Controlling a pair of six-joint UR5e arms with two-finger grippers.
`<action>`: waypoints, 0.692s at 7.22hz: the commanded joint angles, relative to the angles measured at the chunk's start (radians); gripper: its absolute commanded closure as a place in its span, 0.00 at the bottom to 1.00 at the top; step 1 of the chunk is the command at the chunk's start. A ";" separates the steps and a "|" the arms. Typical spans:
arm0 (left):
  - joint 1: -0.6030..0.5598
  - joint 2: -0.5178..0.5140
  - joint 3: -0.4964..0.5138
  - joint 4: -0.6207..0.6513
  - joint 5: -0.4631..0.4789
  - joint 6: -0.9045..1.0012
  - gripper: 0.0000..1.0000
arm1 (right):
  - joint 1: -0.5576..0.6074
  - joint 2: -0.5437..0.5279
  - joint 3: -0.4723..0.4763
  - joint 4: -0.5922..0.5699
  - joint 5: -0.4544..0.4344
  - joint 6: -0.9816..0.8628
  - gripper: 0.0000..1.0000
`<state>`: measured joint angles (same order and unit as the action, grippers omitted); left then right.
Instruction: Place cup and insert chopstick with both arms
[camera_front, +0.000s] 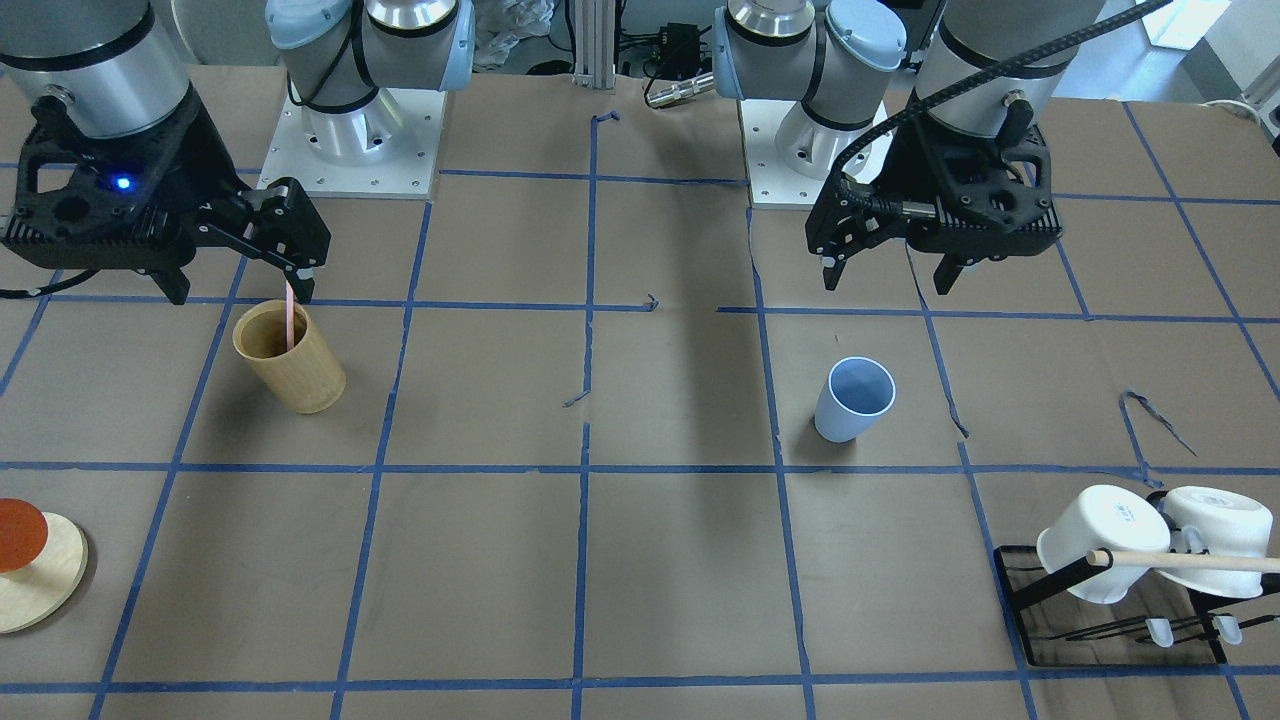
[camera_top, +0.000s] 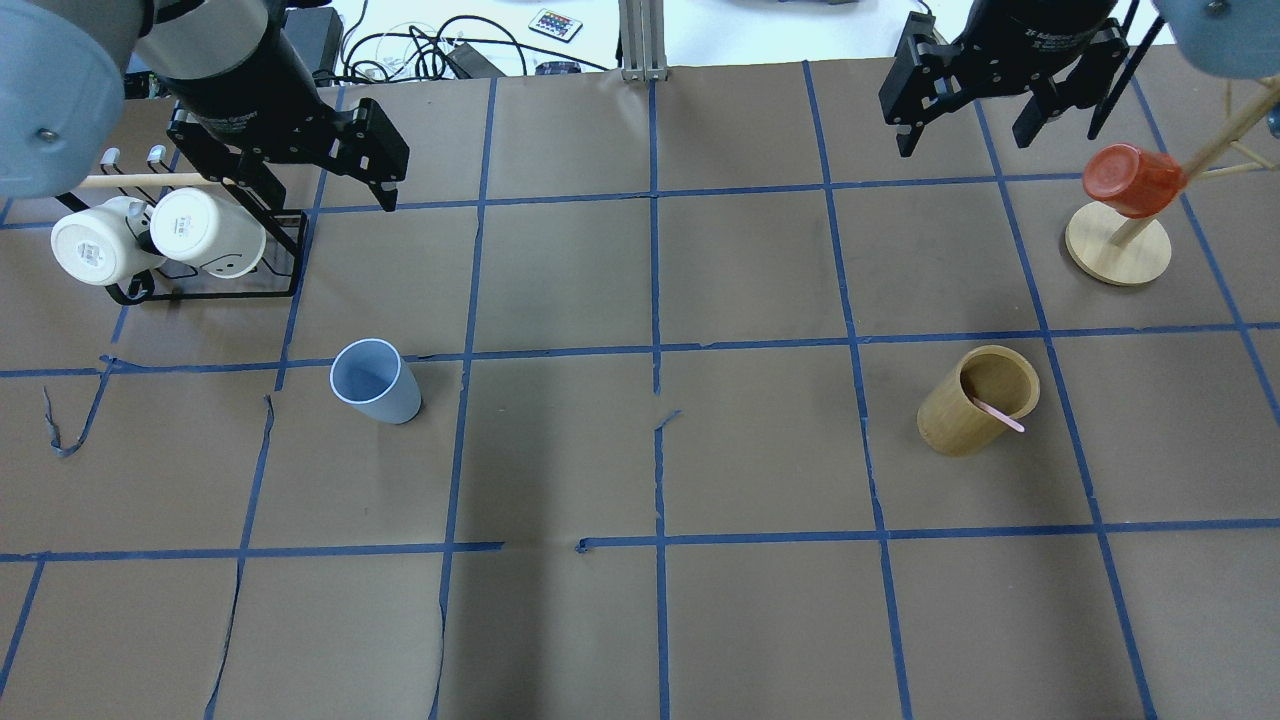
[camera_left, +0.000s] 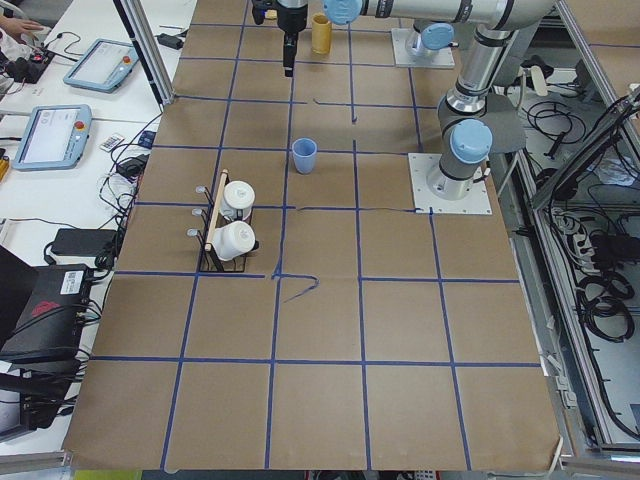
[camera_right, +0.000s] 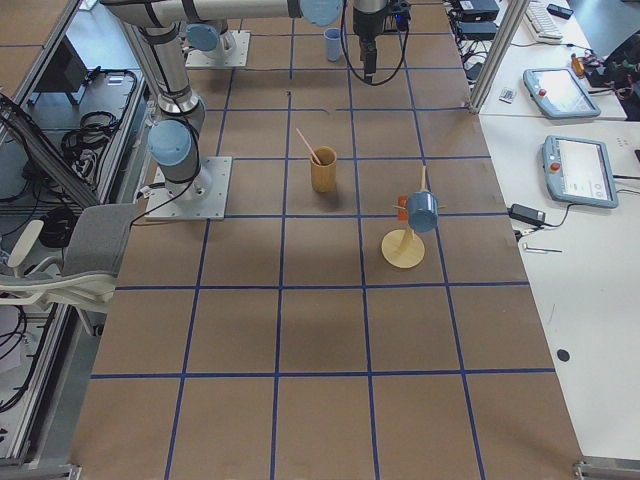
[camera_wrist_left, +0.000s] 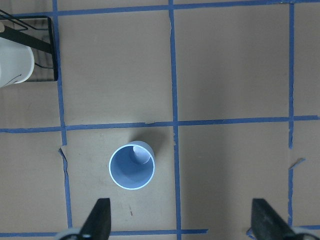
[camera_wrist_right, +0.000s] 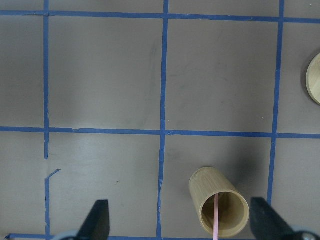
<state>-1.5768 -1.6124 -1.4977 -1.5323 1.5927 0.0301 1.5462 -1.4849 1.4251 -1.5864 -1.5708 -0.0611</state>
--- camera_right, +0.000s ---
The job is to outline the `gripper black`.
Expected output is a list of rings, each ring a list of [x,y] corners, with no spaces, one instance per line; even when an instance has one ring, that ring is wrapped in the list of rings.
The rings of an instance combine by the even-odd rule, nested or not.
[[[363,64],[363,82],[372,83],[377,71],[377,45],[374,36],[359,35],[360,60]]]

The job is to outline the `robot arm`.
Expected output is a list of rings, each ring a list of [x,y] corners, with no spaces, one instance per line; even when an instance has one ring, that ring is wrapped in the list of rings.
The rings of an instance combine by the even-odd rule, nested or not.
[[[193,202],[208,193],[211,176],[200,159],[198,136],[205,118],[201,97],[193,90],[180,42],[186,24],[189,44],[216,52],[230,19],[303,18],[324,27],[342,11],[340,1],[104,1],[134,30],[157,89],[161,120],[151,128],[148,150],[164,175],[170,200]]]
[[[355,0],[353,2],[353,31],[359,40],[360,60],[364,67],[364,82],[373,83],[377,69],[376,39],[385,30],[388,15],[386,0]]]

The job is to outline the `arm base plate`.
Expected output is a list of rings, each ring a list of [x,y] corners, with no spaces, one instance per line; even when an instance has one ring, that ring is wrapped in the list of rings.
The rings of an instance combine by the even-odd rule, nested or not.
[[[223,220],[231,178],[230,156],[202,157],[201,171],[189,190],[174,199],[181,190],[169,183],[169,189],[153,189],[145,214],[150,221]]]
[[[248,30],[219,33],[210,25],[190,25],[186,33],[190,47],[186,68],[202,70],[245,67],[250,37]]]

